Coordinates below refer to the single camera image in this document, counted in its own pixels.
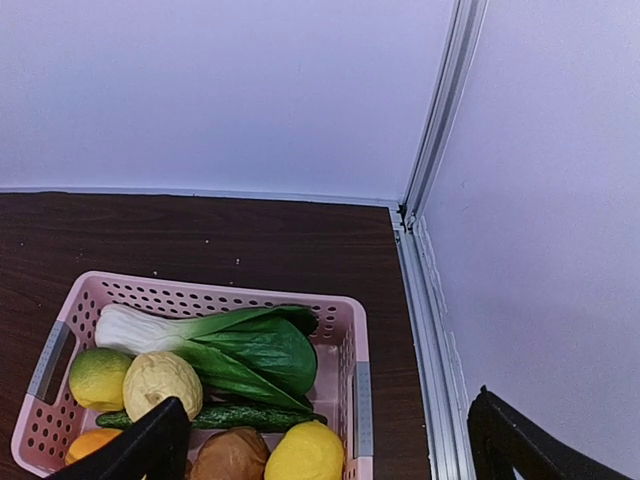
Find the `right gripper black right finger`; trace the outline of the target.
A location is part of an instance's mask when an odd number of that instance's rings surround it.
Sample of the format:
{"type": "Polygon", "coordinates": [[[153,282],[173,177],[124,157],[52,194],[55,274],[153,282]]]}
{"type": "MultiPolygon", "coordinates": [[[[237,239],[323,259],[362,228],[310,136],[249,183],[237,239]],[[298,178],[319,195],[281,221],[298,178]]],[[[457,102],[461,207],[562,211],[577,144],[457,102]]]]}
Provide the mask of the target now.
{"type": "Polygon", "coordinates": [[[483,387],[467,426],[478,479],[623,479],[612,468],[560,442],[483,387]]]}

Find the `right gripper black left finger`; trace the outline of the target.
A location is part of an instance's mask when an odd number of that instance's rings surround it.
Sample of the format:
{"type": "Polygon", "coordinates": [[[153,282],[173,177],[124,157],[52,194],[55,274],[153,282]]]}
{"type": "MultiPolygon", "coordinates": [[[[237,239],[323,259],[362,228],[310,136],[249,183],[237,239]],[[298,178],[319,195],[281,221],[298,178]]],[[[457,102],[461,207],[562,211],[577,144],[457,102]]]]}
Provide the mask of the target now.
{"type": "Polygon", "coordinates": [[[182,479],[191,422],[169,397],[96,452],[51,474],[58,480],[182,479]]]}

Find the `pale yellow wrinkled fruit toy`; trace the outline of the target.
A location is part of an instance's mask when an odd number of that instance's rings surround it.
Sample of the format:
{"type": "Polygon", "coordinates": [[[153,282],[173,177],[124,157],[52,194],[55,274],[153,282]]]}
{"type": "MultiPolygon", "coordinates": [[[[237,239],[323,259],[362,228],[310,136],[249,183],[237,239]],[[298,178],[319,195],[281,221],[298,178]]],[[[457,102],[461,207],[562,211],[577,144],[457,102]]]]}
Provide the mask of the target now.
{"type": "Polygon", "coordinates": [[[192,366],[171,352],[138,355],[123,383],[125,412],[136,422],[169,397],[180,400],[193,421],[203,407],[203,386],[192,366]]]}

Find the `dark green cucumber toy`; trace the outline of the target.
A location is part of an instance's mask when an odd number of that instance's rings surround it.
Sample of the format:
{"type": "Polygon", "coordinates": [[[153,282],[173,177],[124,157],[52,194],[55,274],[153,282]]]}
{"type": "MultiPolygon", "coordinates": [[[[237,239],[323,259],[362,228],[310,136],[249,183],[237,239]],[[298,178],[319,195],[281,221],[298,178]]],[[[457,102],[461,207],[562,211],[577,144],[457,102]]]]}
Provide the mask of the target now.
{"type": "Polygon", "coordinates": [[[325,416],[315,412],[262,404],[211,403],[202,408],[191,426],[196,430],[251,427],[260,433],[285,433],[298,424],[311,421],[328,424],[325,416]]]}

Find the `brown potato toy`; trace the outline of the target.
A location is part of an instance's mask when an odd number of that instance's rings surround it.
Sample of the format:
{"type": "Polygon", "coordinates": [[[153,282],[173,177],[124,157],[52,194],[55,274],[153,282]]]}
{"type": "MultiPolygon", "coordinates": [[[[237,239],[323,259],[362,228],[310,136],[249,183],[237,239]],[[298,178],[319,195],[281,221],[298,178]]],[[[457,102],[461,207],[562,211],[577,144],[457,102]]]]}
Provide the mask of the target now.
{"type": "Polygon", "coordinates": [[[264,478],[269,448],[251,427],[237,427],[212,435],[200,449],[190,479],[264,478]]]}

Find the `green bok choy toy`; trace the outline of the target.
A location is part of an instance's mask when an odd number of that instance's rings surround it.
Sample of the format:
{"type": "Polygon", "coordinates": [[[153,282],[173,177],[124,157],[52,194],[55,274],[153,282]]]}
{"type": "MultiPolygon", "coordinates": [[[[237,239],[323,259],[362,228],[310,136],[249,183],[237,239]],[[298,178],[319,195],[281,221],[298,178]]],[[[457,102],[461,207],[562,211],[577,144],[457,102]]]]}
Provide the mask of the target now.
{"type": "Polygon", "coordinates": [[[310,412],[307,395],[318,371],[310,336],[318,325],[313,311],[296,305],[167,319],[110,304],[97,322],[95,343],[133,356],[168,351],[189,363],[207,386],[310,412]]]}

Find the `yellow lemon toy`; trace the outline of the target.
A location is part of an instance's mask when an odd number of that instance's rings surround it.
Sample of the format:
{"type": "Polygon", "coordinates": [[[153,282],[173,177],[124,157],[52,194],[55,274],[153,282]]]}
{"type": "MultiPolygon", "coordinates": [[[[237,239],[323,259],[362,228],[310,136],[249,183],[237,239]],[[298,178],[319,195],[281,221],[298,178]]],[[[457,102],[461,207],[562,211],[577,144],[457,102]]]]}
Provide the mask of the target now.
{"type": "Polygon", "coordinates": [[[288,430],[271,453],[265,479],[341,479],[345,450],[340,437],[319,421],[288,430]]]}

